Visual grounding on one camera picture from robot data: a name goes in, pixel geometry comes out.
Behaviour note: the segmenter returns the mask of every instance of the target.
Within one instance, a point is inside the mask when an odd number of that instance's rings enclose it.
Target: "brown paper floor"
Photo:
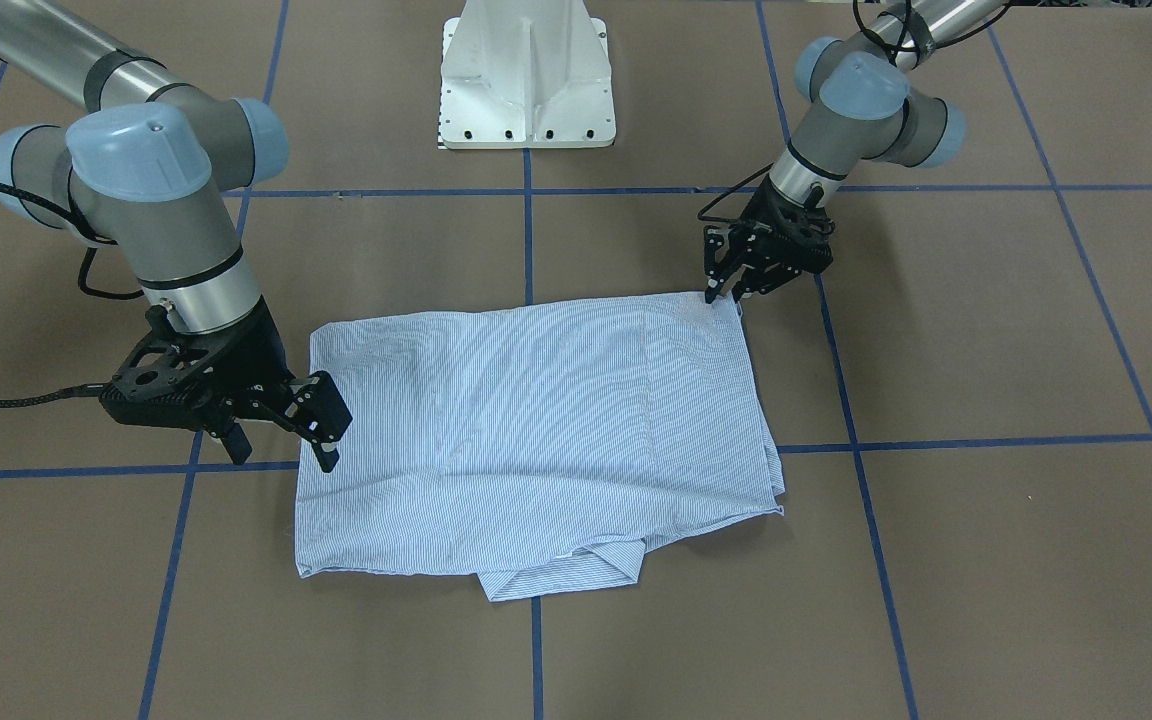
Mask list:
[[[616,145],[524,154],[435,150],[458,0],[70,3],[282,115],[287,172],[229,203],[298,372],[332,320],[698,290],[695,211],[776,158],[797,53],[854,31],[588,5]],[[1015,9],[911,81],[964,111],[961,156],[859,168],[835,265],[746,304],[785,518],[540,601],[297,579],[290,437],[234,469],[91,401],[0,411],[0,717],[1152,717],[1152,10]],[[0,67],[0,132],[78,114]],[[0,396],[141,336],[81,256],[0,209]]]

